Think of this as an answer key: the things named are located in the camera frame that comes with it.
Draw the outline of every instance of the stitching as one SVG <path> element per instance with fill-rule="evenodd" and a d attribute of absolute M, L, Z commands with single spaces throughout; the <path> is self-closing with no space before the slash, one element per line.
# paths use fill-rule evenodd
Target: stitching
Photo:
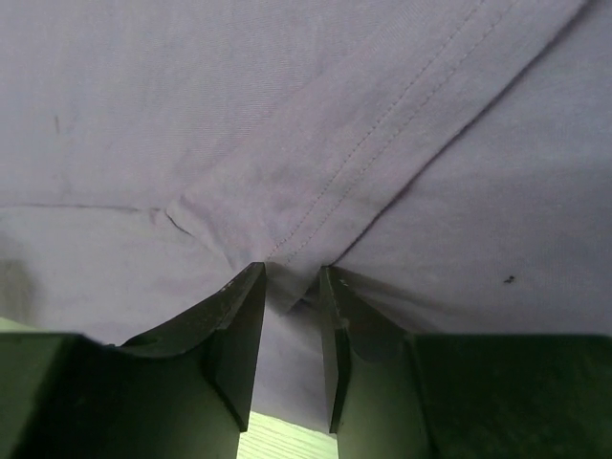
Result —
<path fill-rule="evenodd" d="M 301 218 L 301 220 L 297 223 L 297 225 L 295 226 L 295 228 L 289 233 L 288 236 L 286 236 L 284 239 L 282 239 L 278 244 L 276 244 L 274 246 L 274 248 L 272 249 L 272 251 L 270 252 L 270 254 L 266 257 L 266 259 L 270 259 L 277 251 L 278 249 L 280 249 L 280 247 L 285 244 L 287 241 L 289 241 L 292 237 L 294 237 L 294 235 L 297 233 L 297 231 L 301 228 L 301 226 L 304 224 L 304 222 L 306 221 L 306 219 L 308 218 L 308 216 L 312 213 L 312 211 L 314 210 L 315 206 L 317 205 L 317 203 L 320 201 L 320 199 L 325 195 L 325 193 L 327 192 L 327 190 L 329 189 L 329 187 L 331 186 L 331 184 L 335 181 L 335 179 L 338 177 L 338 175 L 340 174 L 340 172 L 344 169 L 344 166 L 349 162 L 349 160 L 353 157 L 353 155 L 357 152 L 357 150 L 360 148 L 360 146 L 370 137 L 370 135 L 372 135 L 372 133 L 374 131 L 376 131 L 376 129 L 381 125 L 381 123 L 387 118 L 387 116 L 389 115 L 389 113 L 397 106 L 398 103 L 400 103 L 400 101 L 404 98 L 404 96 L 406 95 L 406 93 L 408 92 L 408 90 L 414 85 L 414 83 L 419 79 L 419 77 L 431 66 L 431 64 L 440 56 L 440 54 L 442 53 L 442 51 L 448 46 L 448 44 L 455 38 L 455 36 L 457 36 L 457 34 L 459 32 L 461 32 L 461 30 L 465 27 L 465 25 L 468 23 L 468 21 L 470 21 L 471 17 L 474 16 L 474 14 L 480 9 L 480 7 L 482 7 L 482 5 L 486 2 L 487 0 L 480 0 L 480 2 L 474 6 L 471 11 L 468 13 L 468 15 L 464 18 L 464 20 L 462 21 L 462 23 L 459 25 L 459 27 L 446 39 L 446 41 L 442 44 L 442 46 L 436 51 L 435 55 L 431 58 L 431 60 L 425 65 L 425 67 L 423 67 L 418 73 L 417 75 L 412 79 L 412 81 L 410 81 L 410 83 L 408 83 L 408 85 L 404 88 L 404 90 L 402 91 L 402 93 L 400 94 L 400 96 L 393 102 L 391 103 L 391 105 L 389 105 L 389 107 L 384 111 L 384 113 L 376 120 L 376 122 L 374 123 L 374 125 L 365 133 L 365 136 L 363 136 L 361 138 L 361 140 L 359 142 L 357 142 L 357 145 L 355 145 L 355 147 L 351 150 L 351 152 L 348 154 L 348 156 L 346 158 L 344 158 L 344 160 L 342 161 L 342 164 L 339 166 L 339 168 L 336 170 L 336 172 L 334 173 L 334 176 L 325 184 L 325 186 L 323 187 L 323 190 L 318 194 L 318 196 L 316 197 L 316 199 L 313 201 L 313 203 L 311 204 L 311 206 L 308 208 L 308 210 L 306 211 L 306 213 L 304 214 L 304 216 Z"/>
<path fill-rule="evenodd" d="M 497 25 L 501 22 L 501 20 L 506 16 L 506 14 L 513 8 L 514 5 L 516 5 L 516 3 L 518 3 L 519 0 L 514 0 L 509 7 L 507 7 L 497 18 L 497 20 L 495 22 L 493 22 L 489 28 L 485 31 L 485 33 L 483 34 L 483 36 L 468 50 L 468 52 L 461 57 L 461 59 L 459 59 L 459 62 L 457 63 L 457 65 L 455 65 L 455 67 L 450 71 L 450 73 L 447 75 L 447 77 L 444 79 L 444 81 L 442 81 L 441 83 L 439 83 L 426 97 L 425 101 L 423 103 L 421 103 L 421 105 L 419 105 L 417 107 L 417 109 L 415 110 L 415 112 L 410 116 L 410 118 L 393 134 L 393 136 L 389 139 L 389 141 L 387 141 L 387 143 L 384 145 L 384 147 L 374 156 L 370 159 L 370 161 L 363 167 L 362 170 L 360 170 L 360 172 L 357 174 L 355 180 L 353 181 L 353 183 L 344 191 L 344 193 L 342 194 L 342 196 L 340 197 L 340 200 L 331 208 L 331 210 L 329 210 L 325 216 L 323 217 L 323 220 L 318 224 L 318 226 L 313 230 L 313 232 L 310 234 L 310 236 L 308 236 L 308 238 L 295 250 L 293 251 L 288 257 L 287 260 L 285 261 L 284 265 L 287 266 L 291 263 L 291 261 L 294 259 L 294 257 L 304 248 L 308 245 L 308 243 L 313 239 L 313 237 L 315 237 L 315 234 L 317 234 L 317 232 L 321 229 L 321 227 L 325 224 L 325 222 L 329 219 L 329 217 L 334 213 L 334 211 L 340 206 L 340 204 L 342 204 L 342 202 L 344 201 L 344 199 L 348 196 L 348 194 L 351 192 L 351 190 L 355 187 L 356 184 L 359 183 L 359 181 L 361 180 L 363 174 L 367 171 L 367 169 L 370 168 L 370 166 L 381 156 L 382 153 L 384 153 L 384 151 L 389 147 L 389 145 L 391 143 L 393 143 L 393 141 L 402 133 L 404 132 L 404 130 L 407 128 L 407 126 L 410 124 L 410 122 L 412 120 L 414 120 L 414 118 L 419 114 L 419 112 L 421 111 L 421 109 L 423 107 L 426 106 L 426 104 L 431 100 L 431 98 L 433 97 L 433 95 L 438 92 L 438 90 L 444 86 L 447 81 L 450 80 L 450 78 L 457 72 L 457 70 L 459 69 L 459 67 L 461 66 L 461 64 L 468 58 L 468 56 L 471 55 L 471 53 L 478 47 L 478 45 L 480 45 L 485 38 L 487 38 L 487 36 L 489 36 L 489 34 L 491 34 L 493 32 L 493 30 L 495 29 L 495 27 L 497 27 Z"/>

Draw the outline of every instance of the cloth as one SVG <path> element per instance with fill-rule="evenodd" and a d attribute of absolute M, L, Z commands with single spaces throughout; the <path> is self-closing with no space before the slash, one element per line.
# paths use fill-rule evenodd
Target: cloth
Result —
<path fill-rule="evenodd" d="M 253 409 L 321 430 L 323 264 L 412 330 L 612 330 L 611 2 L 0 11 L 0 314 L 121 342 L 265 260 Z"/>

